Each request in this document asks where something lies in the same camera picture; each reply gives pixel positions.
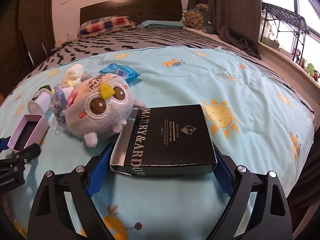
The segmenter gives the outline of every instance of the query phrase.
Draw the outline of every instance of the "plaid pillow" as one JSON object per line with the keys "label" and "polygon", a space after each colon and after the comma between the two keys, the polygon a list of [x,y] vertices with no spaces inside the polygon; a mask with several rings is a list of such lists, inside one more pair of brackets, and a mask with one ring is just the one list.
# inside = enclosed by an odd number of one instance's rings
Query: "plaid pillow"
{"label": "plaid pillow", "polygon": [[78,30],[77,36],[79,38],[92,37],[103,33],[131,30],[136,27],[136,24],[130,22],[125,16],[104,17],[83,23]]}

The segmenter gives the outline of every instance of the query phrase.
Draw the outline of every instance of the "blue gripper pad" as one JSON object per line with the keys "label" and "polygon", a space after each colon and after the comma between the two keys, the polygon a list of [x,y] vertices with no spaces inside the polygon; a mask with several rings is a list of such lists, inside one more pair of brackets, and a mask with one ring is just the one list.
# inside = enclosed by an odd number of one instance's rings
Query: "blue gripper pad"
{"label": "blue gripper pad", "polygon": [[113,143],[108,144],[108,146],[102,153],[103,156],[100,158],[97,165],[88,177],[88,187],[86,191],[90,197],[92,197],[94,193],[100,191],[101,186],[106,179],[107,170],[109,168],[110,155],[112,153],[113,147]]}
{"label": "blue gripper pad", "polygon": [[224,193],[231,197],[234,193],[233,177],[219,154],[216,154],[217,166],[213,170],[218,184]]}
{"label": "blue gripper pad", "polygon": [[2,139],[2,140],[0,141],[0,152],[1,152],[1,150],[7,150],[7,149],[9,149],[9,147],[8,147],[8,142],[9,142],[10,138],[11,138],[11,136],[9,136],[9,137],[7,137],[7,138],[5,138],[5,139]]}

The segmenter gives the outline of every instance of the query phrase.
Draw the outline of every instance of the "toy figure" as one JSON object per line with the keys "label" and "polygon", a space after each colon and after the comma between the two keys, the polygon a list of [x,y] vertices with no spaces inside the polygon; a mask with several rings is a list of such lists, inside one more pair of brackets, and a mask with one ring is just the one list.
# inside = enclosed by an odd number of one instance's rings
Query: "toy figure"
{"label": "toy figure", "polygon": [[312,63],[308,63],[308,66],[307,66],[307,73],[310,75],[310,76],[314,76],[314,72],[315,72],[315,66],[312,64]]}
{"label": "toy figure", "polygon": [[300,67],[302,67],[304,69],[306,67],[306,63],[307,63],[307,60],[302,57],[301,62],[300,62]]}
{"label": "toy figure", "polygon": [[95,147],[98,137],[107,139],[121,132],[134,107],[145,110],[146,105],[133,97],[120,76],[108,73],[87,78],[66,97],[67,107],[61,111],[66,128]]}
{"label": "toy figure", "polygon": [[318,82],[318,79],[320,78],[320,74],[319,74],[319,72],[317,70],[315,70],[313,78],[315,79],[315,81]]}

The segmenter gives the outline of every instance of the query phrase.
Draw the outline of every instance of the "bead chain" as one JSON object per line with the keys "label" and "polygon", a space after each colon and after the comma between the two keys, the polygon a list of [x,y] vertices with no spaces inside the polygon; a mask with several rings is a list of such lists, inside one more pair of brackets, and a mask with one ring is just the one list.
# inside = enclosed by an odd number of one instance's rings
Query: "bead chain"
{"label": "bead chain", "polygon": [[92,78],[90,81],[89,81],[89,83],[88,83],[88,88],[89,88],[89,90],[93,90],[93,86],[97,83],[97,82],[99,82],[99,80],[103,77],[103,76],[105,76],[106,74],[100,74],[99,76],[97,76],[97,77],[95,77],[95,78]]}

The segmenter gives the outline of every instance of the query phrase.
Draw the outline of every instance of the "curtain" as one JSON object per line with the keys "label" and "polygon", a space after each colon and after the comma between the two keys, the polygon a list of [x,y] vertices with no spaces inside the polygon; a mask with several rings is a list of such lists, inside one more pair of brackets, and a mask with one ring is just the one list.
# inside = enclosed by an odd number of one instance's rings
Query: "curtain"
{"label": "curtain", "polygon": [[187,8],[198,3],[209,5],[212,28],[221,40],[261,60],[258,38],[262,0],[189,0]]}

